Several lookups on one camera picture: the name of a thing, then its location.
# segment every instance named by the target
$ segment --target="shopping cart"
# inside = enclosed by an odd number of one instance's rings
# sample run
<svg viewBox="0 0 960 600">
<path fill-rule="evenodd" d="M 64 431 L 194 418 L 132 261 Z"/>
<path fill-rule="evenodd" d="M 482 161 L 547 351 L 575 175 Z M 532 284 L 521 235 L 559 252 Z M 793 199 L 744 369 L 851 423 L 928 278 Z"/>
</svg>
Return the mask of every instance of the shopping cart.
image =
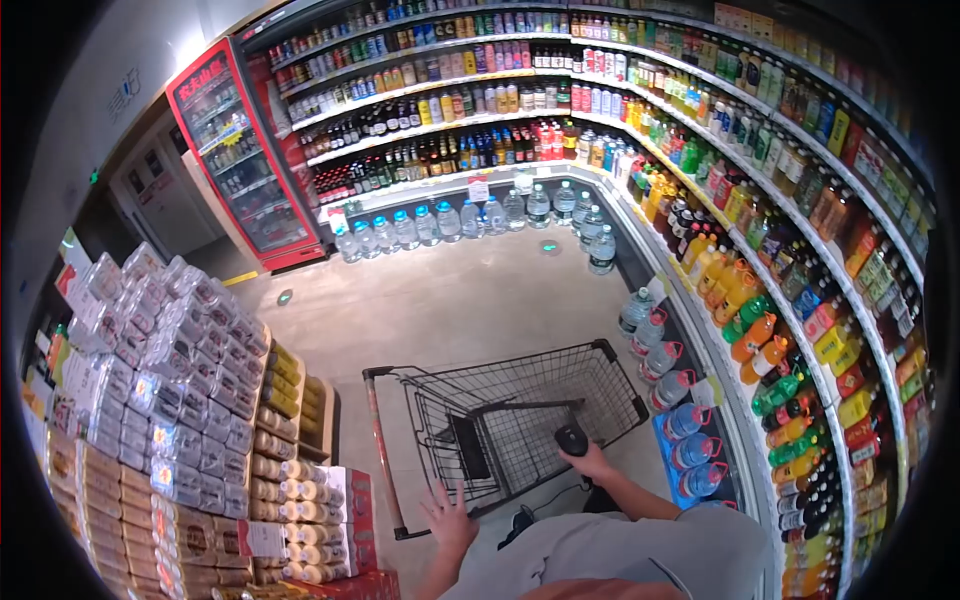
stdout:
<svg viewBox="0 0 960 600">
<path fill-rule="evenodd" d="M 464 481 L 471 516 L 480 516 L 569 468 L 553 434 L 576 422 L 601 447 L 649 419 L 607 340 L 464 369 L 365 369 L 373 435 L 398 540 L 409 533 L 396 498 L 383 440 L 375 379 L 403 387 L 427 481 L 448 492 Z"/>
</svg>

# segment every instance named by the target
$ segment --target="wall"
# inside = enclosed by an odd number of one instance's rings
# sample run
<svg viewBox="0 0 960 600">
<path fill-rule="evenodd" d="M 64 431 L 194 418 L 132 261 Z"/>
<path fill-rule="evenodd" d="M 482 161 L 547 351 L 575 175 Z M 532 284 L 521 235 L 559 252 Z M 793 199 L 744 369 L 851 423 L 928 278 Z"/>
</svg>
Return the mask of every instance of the wall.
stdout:
<svg viewBox="0 0 960 600">
<path fill-rule="evenodd" d="M 114 0 L 67 72 L 36 145 L 13 240 L 14 348 L 22 348 L 63 232 L 90 174 L 166 82 L 266 0 Z"/>
</svg>

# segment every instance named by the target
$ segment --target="water bottle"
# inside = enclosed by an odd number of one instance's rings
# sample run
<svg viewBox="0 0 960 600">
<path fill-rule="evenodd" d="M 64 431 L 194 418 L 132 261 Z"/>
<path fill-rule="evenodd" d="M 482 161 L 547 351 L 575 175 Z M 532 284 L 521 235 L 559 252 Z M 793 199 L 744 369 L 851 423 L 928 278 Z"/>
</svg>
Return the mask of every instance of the water bottle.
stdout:
<svg viewBox="0 0 960 600">
<path fill-rule="evenodd" d="M 573 207 L 577 204 L 577 197 L 569 180 L 560 182 L 560 189 L 553 196 L 553 219 L 557 225 L 569 226 L 573 223 Z"/>
<path fill-rule="evenodd" d="M 593 238 L 600 235 L 603 230 L 603 215 L 600 214 L 600 206 L 594 204 L 590 207 L 590 212 L 584 217 L 584 222 L 580 225 L 580 250 L 590 252 L 590 243 Z"/>
<path fill-rule="evenodd" d="M 720 454 L 723 442 L 720 438 L 709 438 L 706 433 L 695 433 L 681 440 L 670 450 L 670 465 L 676 470 L 694 468 Z"/>
<path fill-rule="evenodd" d="M 593 207 L 593 200 L 587 190 L 580 192 L 580 199 L 573 206 L 573 217 L 570 224 L 573 226 L 573 234 L 580 237 L 580 227 L 584 224 L 584 219 Z"/>
<path fill-rule="evenodd" d="M 437 225 L 445 242 L 452 244 L 460 239 L 460 215 L 446 200 L 437 204 Z"/>
<path fill-rule="evenodd" d="M 630 299 L 620 309 L 620 318 L 617 320 L 620 335 L 625 338 L 633 337 L 636 325 L 646 320 L 653 307 L 654 299 L 647 288 L 641 287 L 635 294 L 631 294 Z"/>
<path fill-rule="evenodd" d="M 400 243 L 396 240 L 394 226 L 384 217 L 373 219 L 373 237 L 380 245 L 384 254 L 392 254 L 400 250 Z"/>
<path fill-rule="evenodd" d="M 604 225 L 600 235 L 590 242 L 590 260 L 587 268 L 594 275 L 606 275 L 613 270 L 613 256 L 616 254 L 616 240 L 613 239 L 612 228 Z"/>
<path fill-rule="evenodd" d="M 406 210 L 398 210 L 394 213 L 394 233 L 396 233 L 397 242 L 404 250 L 415 250 L 420 246 L 417 226 L 407 217 Z"/>
<path fill-rule="evenodd" d="M 503 205 L 496 201 L 496 196 L 490 196 L 483 211 L 487 217 L 484 222 L 487 235 L 500 235 L 507 230 L 507 213 L 503 211 Z"/>
<path fill-rule="evenodd" d="M 650 394 L 650 403 L 659 411 L 668 410 L 683 400 L 696 382 L 697 373 L 692 369 L 668 372 L 660 378 L 657 387 Z"/>
<path fill-rule="evenodd" d="M 380 244 L 373 237 L 373 229 L 366 221 L 357 221 L 353 224 L 353 235 L 360 245 L 360 253 L 364 258 L 377 258 L 380 255 Z"/>
<path fill-rule="evenodd" d="M 700 431 L 700 427 L 710 422 L 709 406 L 700 406 L 687 402 L 670 411 L 663 420 L 663 435 L 670 442 L 678 442 L 686 436 Z"/>
<path fill-rule="evenodd" d="M 512 187 L 507 192 L 507 197 L 503 199 L 503 211 L 507 213 L 507 229 L 520 231 L 526 227 L 526 206 L 523 205 L 523 199 L 517 193 L 515 187 Z"/>
<path fill-rule="evenodd" d="M 550 225 L 550 199 L 543 191 L 543 185 L 534 185 L 534 191 L 527 199 L 527 222 L 534 229 L 544 229 Z"/>
<path fill-rule="evenodd" d="M 640 379 L 649 384 L 657 383 L 663 375 L 673 369 L 684 353 L 680 342 L 662 342 L 654 345 L 640 361 Z"/>
<path fill-rule="evenodd" d="M 426 204 L 417 206 L 417 236 L 424 246 L 440 244 L 440 227 L 437 226 L 437 217 L 433 216 Z"/>
<path fill-rule="evenodd" d="M 483 237 L 484 225 L 480 221 L 480 209 L 470 201 L 464 200 L 464 207 L 460 209 L 460 223 L 464 230 L 464 237 L 475 240 Z"/>
<path fill-rule="evenodd" d="M 353 234 L 349 232 L 344 226 L 339 226 L 337 228 L 337 239 L 333 242 L 337 250 L 340 251 L 340 255 L 344 258 L 344 262 L 347 264 L 351 262 L 356 262 L 363 258 L 360 254 L 360 245 L 353 238 Z"/>
<path fill-rule="evenodd" d="M 666 323 L 666 317 L 666 311 L 658 306 L 636 326 L 634 337 L 630 340 L 630 348 L 634 354 L 641 358 L 646 356 L 650 348 L 663 339 L 663 324 Z"/>
<path fill-rule="evenodd" d="M 706 463 L 680 474 L 677 488 L 686 498 L 702 498 L 716 492 L 720 482 L 727 474 L 727 463 Z"/>
</svg>

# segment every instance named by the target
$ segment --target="refrigerator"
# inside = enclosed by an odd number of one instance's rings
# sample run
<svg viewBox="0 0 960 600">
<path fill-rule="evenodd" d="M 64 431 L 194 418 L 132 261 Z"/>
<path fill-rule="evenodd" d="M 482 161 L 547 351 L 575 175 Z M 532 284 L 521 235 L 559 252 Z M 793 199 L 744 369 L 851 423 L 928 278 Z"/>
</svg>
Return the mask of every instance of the refrigerator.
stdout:
<svg viewBox="0 0 960 600">
<path fill-rule="evenodd" d="M 309 167 L 296 161 L 298 148 L 288 148 L 281 159 L 284 141 L 259 109 L 269 105 L 268 84 L 245 77 L 245 68 L 224 37 L 170 82 L 166 93 L 239 237 L 264 270 L 275 271 L 325 252 L 309 210 Z"/>
</svg>

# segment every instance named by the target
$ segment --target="store aisle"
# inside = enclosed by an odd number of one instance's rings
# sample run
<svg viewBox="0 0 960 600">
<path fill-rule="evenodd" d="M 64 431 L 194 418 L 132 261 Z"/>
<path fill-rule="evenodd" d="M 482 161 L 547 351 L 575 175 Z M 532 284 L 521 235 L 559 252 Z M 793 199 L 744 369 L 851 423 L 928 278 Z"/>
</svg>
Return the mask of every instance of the store aisle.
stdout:
<svg viewBox="0 0 960 600">
<path fill-rule="evenodd" d="M 561 253 L 541 253 L 544 240 Z M 294 295 L 286 306 L 276 297 Z M 607 338 L 635 387 L 636 360 L 616 327 L 628 289 L 617 272 L 595 276 L 587 255 L 567 228 L 525 229 L 499 237 L 440 244 L 413 252 L 381 255 L 345 264 L 339 256 L 285 275 L 257 278 L 256 286 L 234 293 L 296 351 L 309 372 L 333 381 L 341 399 L 340 464 L 372 475 L 381 565 L 399 571 L 403 597 L 411 598 L 432 556 L 430 537 L 394 541 L 379 459 L 373 441 L 361 371 L 381 365 L 416 365 L 440 371 L 515 358 Z M 377 379 L 384 428 L 400 507 L 411 531 L 422 528 L 417 503 L 425 479 L 402 389 L 389 377 Z M 664 497 L 669 489 L 651 422 L 608 449 L 618 467 Z M 520 502 L 546 503 L 579 480 L 572 471 L 539 486 L 481 519 L 477 542 L 465 568 L 495 551 L 510 529 Z M 580 509 L 586 494 L 566 492 L 538 516 Z"/>
</svg>

